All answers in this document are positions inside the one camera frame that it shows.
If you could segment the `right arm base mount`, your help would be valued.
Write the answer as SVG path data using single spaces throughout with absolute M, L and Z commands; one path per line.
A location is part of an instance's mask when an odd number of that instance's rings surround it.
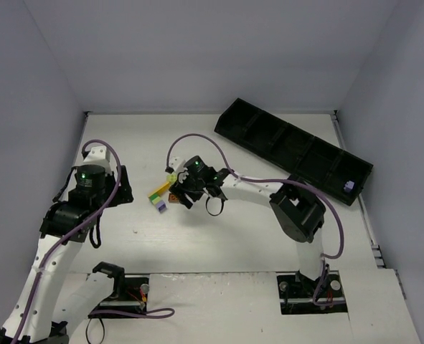
M 316 294 L 319 279 L 312 282 L 298 273 L 278 274 L 278 297 L 282 315 L 326 315 L 348 313 L 344 290 L 338 272 L 331 272 Z

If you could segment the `light green lego brick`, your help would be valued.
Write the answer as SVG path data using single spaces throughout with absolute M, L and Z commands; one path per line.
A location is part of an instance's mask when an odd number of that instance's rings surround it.
M 175 183 L 177 181 L 177 175 L 175 173 L 170 173 L 166 176 L 166 180 L 169 183 Z

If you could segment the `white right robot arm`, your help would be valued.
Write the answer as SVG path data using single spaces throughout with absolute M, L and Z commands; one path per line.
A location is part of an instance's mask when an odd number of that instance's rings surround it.
M 203 206 L 216 224 L 242 237 L 231 271 L 294 269 L 311 281 L 324 273 L 326 203 L 312 187 L 292 176 L 266 180 L 213 168 L 199 156 L 170 158 L 167 167 L 177 177 L 170 193 L 182 206 Z

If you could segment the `brown lego brick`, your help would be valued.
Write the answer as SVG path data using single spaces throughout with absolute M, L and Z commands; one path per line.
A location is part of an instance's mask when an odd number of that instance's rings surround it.
M 179 204 L 180 203 L 180 200 L 172 193 L 169 194 L 168 201 L 171 204 Z

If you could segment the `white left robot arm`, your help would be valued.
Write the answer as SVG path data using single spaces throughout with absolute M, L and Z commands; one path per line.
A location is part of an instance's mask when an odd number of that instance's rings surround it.
M 57 299 L 70 266 L 86 240 L 100 231 L 108 207 L 131 203 L 126 167 L 105 141 L 92 139 L 82 147 L 83 164 L 70 176 L 76 186 L 67 200 L 58 193 L 40 228 L 37 253 L 22 293 L 0 327 L 0 343 L 68 343 L 79 324 L 107 297 L 125 287 L 125 270 L 101 262 L 62 307 Z

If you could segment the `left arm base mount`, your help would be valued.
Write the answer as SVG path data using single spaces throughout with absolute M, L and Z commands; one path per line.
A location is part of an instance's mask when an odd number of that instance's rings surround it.
M 141 315 L 147 312 L 149 276 L 127 274 L 124 286 L 118 294 L 111 295 L 100 302 L 88 318 L 131 319 L 130 314 Z

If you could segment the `long yellow lego brick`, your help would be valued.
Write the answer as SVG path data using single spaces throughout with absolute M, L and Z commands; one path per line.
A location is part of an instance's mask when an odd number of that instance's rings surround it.
M 154 190 L 148 192 L 148 197 L 151 198 L 154 195 L 161 197 L 169 190 L 170 186 L 171 184 L 168 181 L 165 181 L 163 184 L 156 187 Z

